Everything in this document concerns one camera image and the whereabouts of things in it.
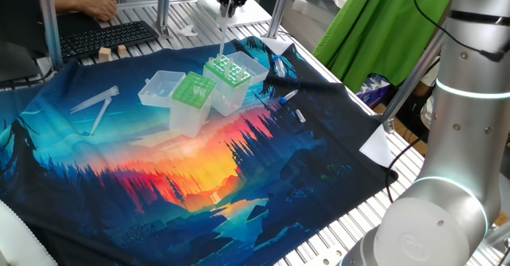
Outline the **person bare hand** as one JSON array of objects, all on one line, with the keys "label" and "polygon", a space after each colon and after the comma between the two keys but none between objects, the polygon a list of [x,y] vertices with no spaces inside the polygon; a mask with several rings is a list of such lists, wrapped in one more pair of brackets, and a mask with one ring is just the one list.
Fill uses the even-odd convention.
[{"label": "person bare hand", "polygon": [[78,5],[81,13],[102,22],[113,19],[117,13],[117,2],[113,0],[82,0]]}]

